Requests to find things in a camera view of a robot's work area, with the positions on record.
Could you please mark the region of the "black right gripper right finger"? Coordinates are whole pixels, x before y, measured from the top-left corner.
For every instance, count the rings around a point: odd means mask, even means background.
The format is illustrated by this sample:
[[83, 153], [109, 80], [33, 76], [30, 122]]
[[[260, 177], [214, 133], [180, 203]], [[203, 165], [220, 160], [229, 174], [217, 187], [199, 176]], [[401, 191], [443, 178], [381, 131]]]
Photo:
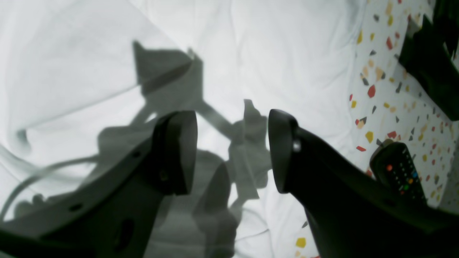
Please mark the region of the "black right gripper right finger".
[[391, 192], [282, 110], [269, 112], [274, 181], [304, 207], [322, 258], [457, 258], [458, 216]]

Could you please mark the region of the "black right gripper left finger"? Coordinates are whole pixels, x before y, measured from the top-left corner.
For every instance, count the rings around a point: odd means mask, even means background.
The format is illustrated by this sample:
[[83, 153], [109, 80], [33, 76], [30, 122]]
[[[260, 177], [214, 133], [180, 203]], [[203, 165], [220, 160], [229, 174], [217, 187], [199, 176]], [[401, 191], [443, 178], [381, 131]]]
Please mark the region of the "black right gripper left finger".
[[75, 193], [1, 225], [12, 258], [142, 258], [166, 195], [191, 192], [197, 152], [194, 111], [169, 113], [151, 137]]

